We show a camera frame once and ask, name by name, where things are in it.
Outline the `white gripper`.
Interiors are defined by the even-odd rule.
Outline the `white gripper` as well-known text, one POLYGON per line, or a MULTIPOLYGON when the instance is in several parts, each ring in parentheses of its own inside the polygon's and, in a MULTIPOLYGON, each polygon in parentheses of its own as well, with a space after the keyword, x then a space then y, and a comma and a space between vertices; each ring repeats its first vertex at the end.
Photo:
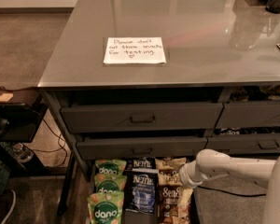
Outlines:
MULTIPOLYGON (((194 180, 196 174, 196 163, 190 162, 181 166, 178 171, 180 182, 184 187, 196 188, 198 182, 194 180)), ((177 213, 179 218, 186 218, 189 215, 190 199, 193 189, 181 188, 177 202, 177 213)))

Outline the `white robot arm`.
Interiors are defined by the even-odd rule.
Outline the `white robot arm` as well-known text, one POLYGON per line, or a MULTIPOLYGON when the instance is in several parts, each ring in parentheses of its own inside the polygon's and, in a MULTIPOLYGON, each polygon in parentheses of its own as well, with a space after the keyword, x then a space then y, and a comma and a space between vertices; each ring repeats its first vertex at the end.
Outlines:
POLYGON ((195 161, 182 165, 178 174, 182 185, 192 189, 227 175, 256 183, 267 190, 262 224, 280 224, 280 156, 277 160, 234 158, 204 149, 195 161))

